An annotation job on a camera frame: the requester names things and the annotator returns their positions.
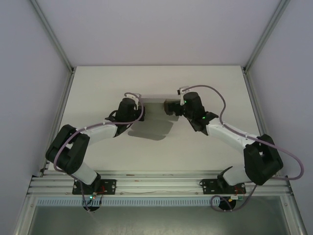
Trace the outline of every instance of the white wall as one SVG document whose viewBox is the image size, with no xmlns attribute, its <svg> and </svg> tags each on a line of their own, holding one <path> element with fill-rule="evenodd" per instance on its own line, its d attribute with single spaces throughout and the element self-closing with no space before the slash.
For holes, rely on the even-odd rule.
<svg viewBox="0 0 313 235">
<path fill-rule="evenodd" d="M 39 170 L 68 71 L 26 0 L 0 2 L 0 234 Z"/>
<path fill-rule="evenodd" d="M 313 1 L 291 1 L 251 70 L 269 133 L 300 157 L 302 179 L 291 182 L 308 234 L 313 234 Z M 285 172 L 297 163 L 284 156 Z"/>
<path fill-rule="evenodd" d="M 38 0 L 81 65 L 245 65 L 279 0 Z"/>
</svg>

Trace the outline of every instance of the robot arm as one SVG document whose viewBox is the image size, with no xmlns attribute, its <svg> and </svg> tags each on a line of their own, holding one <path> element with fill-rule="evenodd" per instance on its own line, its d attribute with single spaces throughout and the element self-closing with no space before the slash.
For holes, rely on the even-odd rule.
<svg viewBox="0 0 313 235">
<path fill-rule="evenodd" d="M 179 95 L 182 97 L 181 101 L 166 101 L 164 103 L 166 114 L 186 117 L 195 131 L 220 139 L 244 156 L 244 165 L 230 166 L 218 175 L 218 184 L 221 188 L 244 182 L 263 185 L 283 167 L 276 149 L 238 136 L 225 128 L 219 122 L 218 115 L 205 111 L 198 93 L 188 92 L 184 95 L 179 93 Z M 235 127 L 231 128 L 244 133 Z M 274 144 L 268 135 L 249 136 Z"/>
<path fill-rule="evenodd" d="M 76 135 L 63 149 L 58 160 L 57 167 L 66 174 L 72 175 L 82 181 L 92 191 L 99 191 L 101 176 L 84 163 L 87 147 L 103 139 L 114 138 L 126 131 L 131 125 L 114 124 L 116 122 L 131 122 L 139 118 L 143 107 L 138 105 L 138 99 L 134 96 L 124 98 L 109 117 L 105 118 L 105 125 L 86 129 Z M 63 144 L 73 135 L 77 129 L 71 125 L 61 128 L 51 146 L 46 152 L 46 159 L 54 162 L 54 159 Z"/>
</svg>

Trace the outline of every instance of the glass panel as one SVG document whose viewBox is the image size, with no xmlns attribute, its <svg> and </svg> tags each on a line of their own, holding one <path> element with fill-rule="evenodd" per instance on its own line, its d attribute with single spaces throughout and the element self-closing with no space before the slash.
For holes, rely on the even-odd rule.
<svg viewBox="0 0 313 235">
<path fill-rule="evenodd" d="M 31 235 L 287 235 L 279 197 L 252 197 L 240 211 L 208 207 L 37 207 Z"/>
</svg>

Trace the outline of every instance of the white table surface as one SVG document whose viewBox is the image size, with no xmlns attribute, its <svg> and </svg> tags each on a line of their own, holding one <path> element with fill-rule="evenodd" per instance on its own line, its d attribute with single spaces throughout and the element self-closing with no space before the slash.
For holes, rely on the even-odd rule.
<svg viewBox="0 0 313 235">
<path fill-rule="evenodd" d="M 143 97 L 176 97 L 182 86 L 205 84 L 226 99 L 224 121 L 248 133 L 258 128 L 240 66 L 102 66 L 77 67 L 62 125 L 83 127 L 101 122 L 125 92 Z M 210 89 L 197 88 L 207 111 L 220 114 L 223 103 Z M 160 141 L 127 133 L 88 147 L 85 162 L 94 170 L 198 171 L 223 170 L 244 162 L 242 154 L 220 140 L 194 132 L 180 117 Z"/>
</svg>

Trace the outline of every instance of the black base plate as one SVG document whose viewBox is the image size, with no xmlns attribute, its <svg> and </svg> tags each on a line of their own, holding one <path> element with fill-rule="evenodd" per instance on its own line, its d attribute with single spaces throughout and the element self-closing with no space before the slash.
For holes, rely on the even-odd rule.
<svg viewBox="0 0 313 235">
<path fill-rule="evenodd" d="M 203 179 L 200 181 L 200 186 L 203 189 L 203 194 L 243 194 L 246 193 L 245 184 L 237 184 L 235 186 L 228 186 L 226 188 L 220 188 L 217 184 L 217 179 Z"/>
<path fill-rule="evenodd" d="M 103 180 L 100 181 L 100 192 L 98 195 L 115 195 L 115 189 L 116 189 L 116 180 Z M 83 190 L 85 195 L 91 195 L 93 193 L 93 189 L 89 188 L 88 185 L 85 185 L 83 183 Z M 72 193 L 74 195 L 82 195 L 81 189 L 80 189 L 80 183 L 78 181 L 74 182 L 74 187 Z"/>
</svg>

